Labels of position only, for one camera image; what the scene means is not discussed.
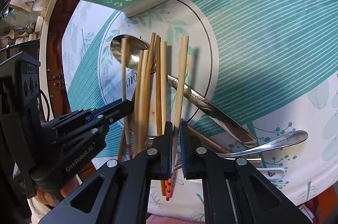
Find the left hand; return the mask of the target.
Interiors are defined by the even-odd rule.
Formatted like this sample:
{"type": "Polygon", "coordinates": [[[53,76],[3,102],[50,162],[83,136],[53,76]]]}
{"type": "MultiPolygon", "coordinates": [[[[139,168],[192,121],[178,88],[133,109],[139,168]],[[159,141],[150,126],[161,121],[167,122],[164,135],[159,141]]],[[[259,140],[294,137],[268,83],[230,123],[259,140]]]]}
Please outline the left hand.
{"type": "MultiPolygon", "coordinates": [[[[82,184],[79,176],[76,175],[72,178],[62,189],[60,189],[60,194],[63,198],[66,198],[70,193],[72,193],[79,185],[82,184]]],[[[29,205],[36,205],[39,209],[46,207],[48,210],[56,207],[59,204],[58,199],[49,192],[44,191],[41,188],[36,189],[36,196],[29,198],[27,200],[29,205]]]]}

